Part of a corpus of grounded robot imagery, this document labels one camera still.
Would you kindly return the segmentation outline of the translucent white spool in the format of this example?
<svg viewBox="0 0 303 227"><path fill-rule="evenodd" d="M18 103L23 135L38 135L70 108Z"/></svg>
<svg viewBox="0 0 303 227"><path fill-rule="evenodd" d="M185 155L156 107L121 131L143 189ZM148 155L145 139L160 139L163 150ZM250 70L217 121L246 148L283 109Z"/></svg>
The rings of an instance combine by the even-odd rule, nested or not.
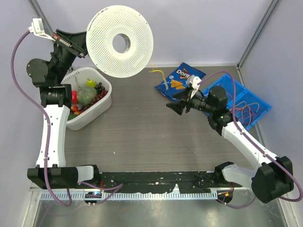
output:
<svg viewBox="0 0 303 227"><path fill-rule="evenodd" d="M154 47L152 30L144 16L122 5L106 7L93 17L86 45L94 65L115 78L132 77L142 71Z"/></svg>

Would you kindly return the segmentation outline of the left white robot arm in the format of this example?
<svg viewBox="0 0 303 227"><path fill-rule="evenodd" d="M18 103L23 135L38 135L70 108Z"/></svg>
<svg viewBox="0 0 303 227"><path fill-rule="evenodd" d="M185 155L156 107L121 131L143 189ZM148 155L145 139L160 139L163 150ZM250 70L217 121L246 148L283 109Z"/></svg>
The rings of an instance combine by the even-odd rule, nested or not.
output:
<svg viewBox="0 0 303 227"><path fill-rule="evenodd" d="M67 167L64 155L65 131L70 113L72 89L63 84L74 60L87 55L86 32L68 33L57 29L51 36L54 41L51 59L32 59L27 74L39 88L44 126L41 151L34 168L27 177L41 189L73 189L85 183L95 189L101 185L97 165Z"/></svg>

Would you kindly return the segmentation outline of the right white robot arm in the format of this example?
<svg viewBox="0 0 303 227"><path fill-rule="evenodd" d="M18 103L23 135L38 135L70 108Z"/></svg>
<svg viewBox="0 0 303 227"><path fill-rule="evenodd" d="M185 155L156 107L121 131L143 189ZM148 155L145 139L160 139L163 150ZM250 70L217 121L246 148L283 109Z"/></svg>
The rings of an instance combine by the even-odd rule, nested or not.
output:
<svg viewBox="0 0 303 227"><path fill-rule="evenodd" d="M250 162L253 169L239 167L232 162L223 163L215 168L214 182L220 187L236 183L252 189L263 203L268 203L294 189L293 165L286 156L278 157L267 150L245 128L236 121L227 108L228 97L225 89L213 86L207 96L194 94L188 86L175 94L176 102L166 106L182 115L190 109L208 113L208 122L213 130L231 142Z"/></svg>

